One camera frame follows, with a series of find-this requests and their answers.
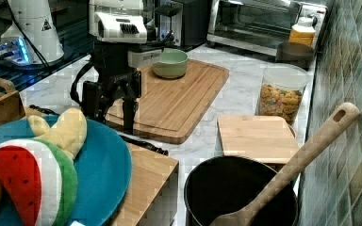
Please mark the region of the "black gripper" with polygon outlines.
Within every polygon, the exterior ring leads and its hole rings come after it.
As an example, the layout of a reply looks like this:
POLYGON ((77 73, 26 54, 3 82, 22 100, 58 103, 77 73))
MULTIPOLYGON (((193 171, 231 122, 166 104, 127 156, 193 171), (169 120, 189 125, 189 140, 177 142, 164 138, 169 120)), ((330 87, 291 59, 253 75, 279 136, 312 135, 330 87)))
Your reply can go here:
POLYGON ((97 41, 94 44, 90 65, 98 72, 96 82, 85 81, 82 89, 81 109, 94 121, 106 122, 108 109, 118 99, 123 99, 123 131, 134 134, 134 119, 141 96, 141 74, 137 66, 130 66, 128 53, 139 46, 125 43, 97 41))

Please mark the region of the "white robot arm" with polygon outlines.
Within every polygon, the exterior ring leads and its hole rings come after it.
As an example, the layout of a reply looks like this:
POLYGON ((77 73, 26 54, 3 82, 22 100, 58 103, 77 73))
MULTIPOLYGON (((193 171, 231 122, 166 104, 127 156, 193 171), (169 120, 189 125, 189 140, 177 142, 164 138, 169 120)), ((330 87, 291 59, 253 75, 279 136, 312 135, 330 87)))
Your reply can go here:
POLYGON ((90 34, 96 38, 90 65, 98 80, 83 83, 81 108, 104 122, 114 102, 123 101, 123 131, 134 132, 141 97, 140 67, 157 62, 163 48, 148 45, 142 0, 90 0, 90 34))

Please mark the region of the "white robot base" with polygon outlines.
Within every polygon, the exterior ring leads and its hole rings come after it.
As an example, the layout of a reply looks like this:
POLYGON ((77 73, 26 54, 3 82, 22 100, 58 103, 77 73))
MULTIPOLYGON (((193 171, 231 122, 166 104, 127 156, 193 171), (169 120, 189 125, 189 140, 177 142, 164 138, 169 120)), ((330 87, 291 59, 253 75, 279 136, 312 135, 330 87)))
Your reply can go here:
POLYGON ((6 0, 11 26, 0 37, 0 58, 33 70, 70 60, 73 51, 59 40, 48 0, 6 0))

